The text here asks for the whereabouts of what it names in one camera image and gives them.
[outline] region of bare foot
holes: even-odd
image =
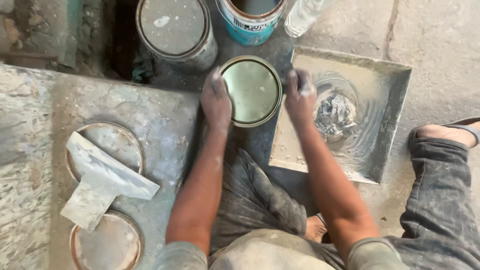
[[[469,126],[480,130],[480,122],[475,122]],[[464,129],[446,127],[440,125],[426,125],[418,129],[418,138],[441,138],[462,143],[468,147],[474,147],[477,140],[475,136]]]
[[[317,216],[311,216],[307,218],[307,231],[305,232],[305,238],[317,243],[322,242],[322,237],[327,232],[324,223]]]

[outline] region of dirty hand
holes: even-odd
[[[210,131],[219,131],[227,136],[232,117],[232,102],[219,68],[213,69],[205,79],[200,103]]]
[[[287,81],[285,107],[295,129],[303,130],[313,125],[313,108],[317,91],[307,71],[292,69],[287,72]]]

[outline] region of green cloth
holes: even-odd
[[[305,239],[283,231],[261,229],[248,233],[214,254],[214,262],[190,242],[166,245],[154,270],[333,270],[317,258]],[[397,251],[380,237],[358,241],[348,255],[349,270],[407,270]]]

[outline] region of plastic bottle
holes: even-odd
[[[297,0],[285,20],[285,31],[291,37],[300,37],[334,0]]]

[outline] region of blue paint can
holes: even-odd
[[[216,2],[232,39],[249,47],[260,45],[270,37],[287,6],[287,0]]]

